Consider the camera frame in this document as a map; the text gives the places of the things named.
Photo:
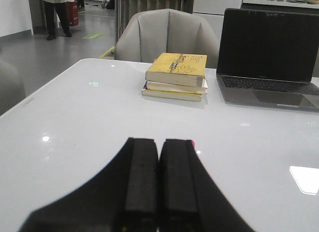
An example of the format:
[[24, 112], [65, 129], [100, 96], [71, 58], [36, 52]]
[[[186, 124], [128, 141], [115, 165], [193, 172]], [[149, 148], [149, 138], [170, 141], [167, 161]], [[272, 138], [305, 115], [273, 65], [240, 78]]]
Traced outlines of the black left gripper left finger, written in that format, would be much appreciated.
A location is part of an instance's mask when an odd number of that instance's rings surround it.
[[33, 211], [21, 232], [155, 232], [158, 153], [151, 139], [129, 138], [88, 182]]

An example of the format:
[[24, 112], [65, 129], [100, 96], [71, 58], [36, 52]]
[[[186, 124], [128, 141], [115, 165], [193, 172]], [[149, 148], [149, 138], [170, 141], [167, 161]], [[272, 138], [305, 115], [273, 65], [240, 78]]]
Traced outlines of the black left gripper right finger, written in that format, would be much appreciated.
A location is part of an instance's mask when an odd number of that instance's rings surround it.
[[253, 231], [211, 179], [190, 140], [165, 141], [159, 181], [160, 231]]

